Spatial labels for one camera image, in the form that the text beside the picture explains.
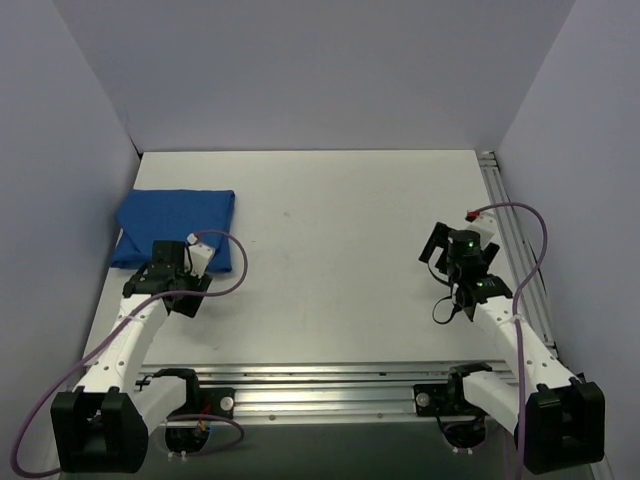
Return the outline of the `blue surgical drape cloth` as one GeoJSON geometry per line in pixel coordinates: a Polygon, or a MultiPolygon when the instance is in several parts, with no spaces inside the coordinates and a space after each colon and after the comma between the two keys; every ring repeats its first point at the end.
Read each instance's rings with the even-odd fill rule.
{"type": "Polygon", "coordinates": [[[232,270],[229,232],[234,214],[232,190],[132,190],[125,197],[115,218],[121,235],[111,258],[111,266],[137,269],[152,256],[156,240],[184,241],[192,233],[203,237],[215,250],[207,270],[232,270]]]}

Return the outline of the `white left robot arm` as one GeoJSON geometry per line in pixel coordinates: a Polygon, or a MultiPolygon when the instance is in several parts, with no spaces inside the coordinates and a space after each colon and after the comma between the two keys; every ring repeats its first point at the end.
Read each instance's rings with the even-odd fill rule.
{"type": "Polygon", "coordinates": [[[124,284],[113,339],[73,390],[57,394],[50,413],[65,473],[135,473],[150,434],[172,413],[194,417],[202,405],[192,369],[168,368],[136,385],[153,338],[172,313],[194,317],[212,281],[214,248],[190,239],[157,241],[152,259],[124,284]]]}

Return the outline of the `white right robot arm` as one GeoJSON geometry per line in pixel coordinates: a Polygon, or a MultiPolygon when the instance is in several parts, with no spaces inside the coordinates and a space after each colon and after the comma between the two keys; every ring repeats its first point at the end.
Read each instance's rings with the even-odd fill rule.
{"type": "Polygon", "coordinates": [[[507,283],[489,267],[499,251],[491,224],[466,229],[435,224],[419,260],[441,273],[454,314],[462,313],[495,347],[517,379],[510,386],[486,363],[451,369],[447,406],[485,414],[511,433],[522,464],[544,474],[604,457],[605,397],[594,382],[566,368],[513,307],[507,283]]]}

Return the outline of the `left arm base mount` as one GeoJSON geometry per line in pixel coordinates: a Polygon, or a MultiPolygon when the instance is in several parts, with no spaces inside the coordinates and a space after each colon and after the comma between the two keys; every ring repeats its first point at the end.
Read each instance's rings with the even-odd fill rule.
{"type": "Polygon", "coordinates": [[[189,397],[184,405],[171,412],[164,421],[164,447],[171,454],[186,457],[209,456],[229,450],[245,437],[244,428],[233,419],[235,408],[233,388],[203,388],[189,397]],[[210,442],[214,424],[223,423],[237,433],[234,439],[221,444],[210,442]]]}

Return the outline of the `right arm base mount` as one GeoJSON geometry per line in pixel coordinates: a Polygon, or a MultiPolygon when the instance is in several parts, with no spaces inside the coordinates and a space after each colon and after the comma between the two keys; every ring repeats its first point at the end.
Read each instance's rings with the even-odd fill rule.
{"type": "Polygon", "coordinates": [[[444,384],[415,384],[412,393],[416,416],[436,421],[453,454],[471,456],[488,441],[486,414],[478,407],[456,403],[444,384]]]}

